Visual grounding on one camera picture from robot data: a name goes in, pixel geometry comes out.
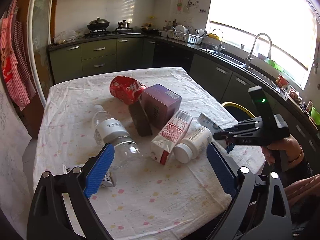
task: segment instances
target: black countertop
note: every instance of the black countertop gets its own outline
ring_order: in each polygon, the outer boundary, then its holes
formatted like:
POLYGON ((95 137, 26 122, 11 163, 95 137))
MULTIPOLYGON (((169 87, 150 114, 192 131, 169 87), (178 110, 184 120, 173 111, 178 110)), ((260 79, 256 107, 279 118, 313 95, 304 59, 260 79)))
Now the black countertop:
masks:
MULTIPOLYGON (((233 64, 232 62, 229 62, 228 60, 225 60, 221 57, 217 57, 214 54, 210 52, 206 52, 203 50, 203 48, 206 47, 206 45, 198 45, 198 44, 190 44, 190 43, 185 43, 183 41, 177 41, 173 39, 169 39, 166 37, 161 37, 159 35, 147 35, 144 33, 126 33, 126 34, 109 34, 105 36, 98 36, 98 37, 89 37, 89 38, 79 38, 73 41, 67 41, 63 44, 60 45, 54 45, 50 44, 48 47, 49 51, 54 51, 57 49, 61 49, 64 47, 76 45, 76 44, 81 44, 85 42, 90 42, 90 41, 99 41, 99 40, 107 40, 107 39, 117 39, 117 38, 151 38, 156 41, 164 42, 167 44, 175 45, 177 47, 180 47, 182 49, 186 49, 190 51, 190 53, 196 53, 202 57, 205 57, 209 60, 212 60, 236 73, 239 75, 243 76, 244 78, 248 79, 249 81, 253 82, 254 84, 257 84, 265 90, 269 95, 271 95, 275 100, 277 100, 283 107, 285 107, 304 127, 305 129, 310 133, 310 135, 313 137, 313 139, 316 141, 318 145, 320 145, 320 134, 319 131, 314 127, 314 125, 311 123, 309 118, 301 111, 300 108, 292 106, 287 100, 286 96, 284 95, 283 92, 280 94, 277 93, 275 90, 270 88, 268 85, 266 85, 265 82, 261 81, 258 79, 255 75, 251 74, 250 72, 244 70, 244 68, 239 67, 236 64, 233 64)), ((241 61, 244 63, 244 60, 241 58, 236 57, 235 55, 230 55, 231 57, 234 57, 235 59, 241 61)), ((258 67, 254 65, 250 65, 252 68, 259 70, 262 74, 264 74, 266 77, 268 77, 270 80, 274 80, 275 78, 270 76, 268 73, 265 73, 258 67)))

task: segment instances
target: sink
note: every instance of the sink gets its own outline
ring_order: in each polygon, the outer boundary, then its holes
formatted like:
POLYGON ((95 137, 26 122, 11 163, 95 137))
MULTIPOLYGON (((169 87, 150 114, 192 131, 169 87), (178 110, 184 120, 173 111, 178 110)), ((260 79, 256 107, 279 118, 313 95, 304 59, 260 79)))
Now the sink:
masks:
POLYGON ((250 72, 251 74, 256 76, 258 79, 261 79, 266 85, 268 85, 270 88, 272 88, 273 90, 275 90, 276 92, 278 92, 280 94, 280 89, 278 88, 278 86, 273 81, 268 79, 265 75, 261 74, 259 71, 256 71, 255 69, 253 69, 251 67, 247 67, 244 63, 242 63, 232 57, 229 57, 228 55, 225 55, 223 53, 218 53, 215 50, 212 50, 212 49, 202 49, 202 50, 207 51, 211 54, 214 54, 217 57, 223 58, 229 62, 232 62, 233 64, 238 65, 239 67, 243 68, 247 72, 250 72))

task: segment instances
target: dish rack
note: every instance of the dish rack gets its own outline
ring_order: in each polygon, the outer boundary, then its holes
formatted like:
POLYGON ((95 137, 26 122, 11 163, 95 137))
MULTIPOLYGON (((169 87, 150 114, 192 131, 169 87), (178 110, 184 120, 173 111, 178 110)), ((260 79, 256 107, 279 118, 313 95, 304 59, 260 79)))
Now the dish rack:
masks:
POLYGON ((170 39, 176 39, 178 41, 200 44, 203 40, 203 37, 192 35, 188 33, 177 32, 173 30, 166 30, 168 32, 168 37, 170 39))

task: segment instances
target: window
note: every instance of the window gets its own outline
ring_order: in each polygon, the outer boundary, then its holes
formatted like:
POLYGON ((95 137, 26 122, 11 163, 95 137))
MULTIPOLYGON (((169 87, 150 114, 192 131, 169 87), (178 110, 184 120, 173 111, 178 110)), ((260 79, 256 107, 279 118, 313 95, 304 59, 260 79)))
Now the window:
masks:
MULTIPOLYGON (((312 66, 316 17, 306 0, 211 0, 206 30, 214 28, 223 30, 226 42, 244 44, 247 51, 254 35, 268 34, 274 44, 272 59, 299 85, 312 66)), ((254 54, 267 56, 268 51, 268 42, 259 39, 254 54)))

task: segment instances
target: blue gripper pad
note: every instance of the blue gripper pad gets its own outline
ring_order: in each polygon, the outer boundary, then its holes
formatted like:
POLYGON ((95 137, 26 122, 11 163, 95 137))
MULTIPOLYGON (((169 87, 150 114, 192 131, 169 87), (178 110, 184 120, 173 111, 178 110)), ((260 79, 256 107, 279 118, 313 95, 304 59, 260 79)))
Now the blue gripper pad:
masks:
POLYGON ((214 173, 217 175, 223 191, 234 198, 236 196, 236 178, 212 144, 207 147, 207 158, 214 173))
POLYGON ((92 194, 98 192, 99 186, 110 168, 110 165, 115 157, 115 149, 112 144, 109 144, 100 154, 96 163, 93 165, 89 174, 86 177, 84 195, 90 198, 92 194))

